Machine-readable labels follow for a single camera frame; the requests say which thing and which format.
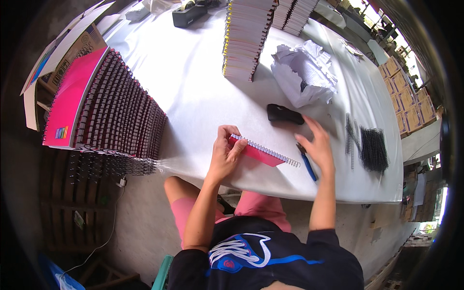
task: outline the spiral notebook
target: spiral notebook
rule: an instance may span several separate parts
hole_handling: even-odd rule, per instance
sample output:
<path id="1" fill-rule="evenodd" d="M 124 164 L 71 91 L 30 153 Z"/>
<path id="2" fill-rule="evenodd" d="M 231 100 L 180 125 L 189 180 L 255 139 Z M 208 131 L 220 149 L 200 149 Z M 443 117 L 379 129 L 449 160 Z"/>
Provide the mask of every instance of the spiral notebook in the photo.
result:
<path id="1" fill-rule="evenodd" d="M 43 145 L 157 160 L 166 114 L 108 47 L 76 59 L 52 104 Z"/>
<path id="2" fill-rule="evenodd" d="M 231 0 L 227 7 L 222 73 L 252 82 L 277 0 Z"/>
<path id="3" fill-rule="evenodd" d="M 229 144 L 233 146 L 235 142 L 238 140 L 243 139 L 242 136 L 238 136 L 235 134 L 232 134 L 229 138 Z M 261 161 L 264 164 L 267 164 L 271 167 L 275 167 L 279 164 L 282 163 L 287 163 L 295 167 L 299 167 L 300 163 L 290 159 L 286 156 L 283 156 L 282 154 L 279 154 L 277 152 L 274 152 L 264 146 L 261 146 L 259 144 L 256 144 L 255 142 L 252 142 L 248 140 L 248 146 L 246 146 L 241 154 L 244 154 L 246 156 L 249 156 L 253 159 L 256 159 L 258 161 Z"/>

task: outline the green stool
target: green stool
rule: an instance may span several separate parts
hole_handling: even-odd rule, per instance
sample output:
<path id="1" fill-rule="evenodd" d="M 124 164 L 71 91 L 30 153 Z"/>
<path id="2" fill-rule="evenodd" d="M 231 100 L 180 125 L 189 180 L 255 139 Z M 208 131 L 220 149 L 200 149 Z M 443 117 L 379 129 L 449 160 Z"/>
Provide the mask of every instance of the green stool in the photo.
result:
<path id="1" fill-rule="evenodd" d="M 161 264 L 160 270 L 158 271 L 158 275 L 156 275 L 156 279 L 153 282 L 153 286 L 151 290 L 167 290 L 168 289 L 168 281 L 166 278 L 169 274 L 169 268 L 171 267 L 171 263 L 174 257 L 171 255 L 166 255 L 164 257 L 163 263 Z"/>

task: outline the desk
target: desk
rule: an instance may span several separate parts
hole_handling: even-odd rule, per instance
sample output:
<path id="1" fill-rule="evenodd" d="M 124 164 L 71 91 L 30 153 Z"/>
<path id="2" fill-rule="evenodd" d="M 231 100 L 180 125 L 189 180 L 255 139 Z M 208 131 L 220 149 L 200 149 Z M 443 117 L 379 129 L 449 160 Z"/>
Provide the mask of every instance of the desk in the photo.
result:
<path id="1" fill-rule="evenodd" d="M 345 28 L 347 25 L 340 12 L 333 8 L 332 5 L 330 5 L 327 1 L 319 0 L 316 7 L 314 8 L 314 11 L 341 29 Z"/>
<path id="2" fill-rule="evenodd" d="M 367 42 L 367 45 L 372 50 L 372 53 L 374 54 L 374 57 L 379 65 L 382 65 L 387 62 L 389 56 L 385 52 L 385 50 L 383 50 L 383 48 L 377 43 L 377 41 L 370 39 Z"/>
<path id="3" fill-rule="evenodd" d="M 332 55 L 331 71 L 337 75 L 338 94 L 330 104 L 316 103 L 297 111 L 321 123 L 329 132 L 336 166 L 336 198 L 346 203 L 397 202 L 402 197 L 403 157 L 400 133 L 385 83 L 367 58 L 360 62 L 340 41 L 340 36 L 310 19 L 301 37 L 271 28 L 253 83 L 224 78 L 221 74 L 225 10 L 211 10 L 188 29 L 172 24 L 171 12 L 140 23 L 123 20 L 104 35 L 120 52 L 149 94 L 167 113 L 160 168 L 203 179 L 209 168 L 217 127 L 235 124 L 243 136 L 302 163 L 269 167 L 247 156 L 224 185 L 266 195 L 314 200 L 317 183 L 310 178 L 294 132 L 311 139 L 307 126 L 267 120 L 266 105 L 277 103 L 292 109 L 275 81 L 270 65 L 277 45 L 294 47 L 311 38 Z M 383 128 L 390 167 L 380 177 L 364 170 L 345 154 L 345 114 L 359 125 Z M 314 163 L 316 174 L 320 169 Z"/>

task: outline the pink notebook cover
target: pink notebook cover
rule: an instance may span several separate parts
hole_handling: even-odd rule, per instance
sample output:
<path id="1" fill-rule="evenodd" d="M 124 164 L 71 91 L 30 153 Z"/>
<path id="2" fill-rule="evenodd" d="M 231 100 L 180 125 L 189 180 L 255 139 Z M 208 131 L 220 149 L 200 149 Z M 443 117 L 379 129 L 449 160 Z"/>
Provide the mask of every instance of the pink notebook cover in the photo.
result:
<path id="1" fill-rule="evenodd" d="M 74 132 L 86 93 L 108 50 L 105 47 L 72 62 L 53 99 L 42 145 L 73 147 Z"/>
<path id="2" fill-rule="evenodd" d="M 232 136 L 229 138 L 229 144 L 230 145 L 234 145 L 235 142 L 238 141 L 238 139 L 241 139 L 240 136 L 236 136 L 234 134 L 232 134 Z M 285 162 L 285 159 L 287 157 L 285 156 L 282 156 L 282 155 L 279 155 L 282 159 L 280 158 L 277 158 L 277 157 L 274 157 L 272 156 L 271 154 L 275 154 L 275 152 L 269 150 L 269 149 L 266 149 L 262 146 L 259 146 L 259 145 L 256 145 L 256 147 L 253 146 L 253 142 L 248 142 L 248 145 L 245 147 L 245 149 L 243 149 L 243 151 L 241 152 L 241 154 L 245 154 L 246 156 L 249 156 L 253 159 L 256 159 L 258 161 L 261 161 L 262 163 L 264 164 L 267 164 L 271 167 L 275 167 L 279 164 L 282 164 Z"/>

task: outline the stack of spiral notebooks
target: stack of spiral notebooks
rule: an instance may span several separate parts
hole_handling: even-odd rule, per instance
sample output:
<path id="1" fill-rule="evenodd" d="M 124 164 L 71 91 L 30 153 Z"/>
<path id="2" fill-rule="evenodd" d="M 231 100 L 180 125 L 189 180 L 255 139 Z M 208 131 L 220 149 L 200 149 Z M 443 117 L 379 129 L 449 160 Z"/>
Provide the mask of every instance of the stack of spiral notebooks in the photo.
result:
<path id="1" fill-rule="evenodd" d="M 277 5 L 277 0 L 230 1 L 222 51 L 224 76 L 253 81 Z"/>
<path id="2" fill-rule="evenodd" d="M 285 23 L 284 31 L 300 35 L 318 2 L 319 0 L 296 0 L 287 23 Z"/>
<path id="3" fill-rule="evenodd" d="M 290 16 L 290 12 L 293 8 L 295 0 L 279 0 L 279 7 L 277 7 L 274 13 L 274 20 L 272 21 L 272 27 L 283 29 L 287 19 Z"/>
<path id="4" fill-rule="evenodd" d="M 63 76 L 43 145 L 158 160 L 166 114 L 109 47 L 77 58 Z"/>
<path id="5" fill-rule="evenodd" d="M 272 26 L 299 35 L 319 0 L 281 0 Z"/>

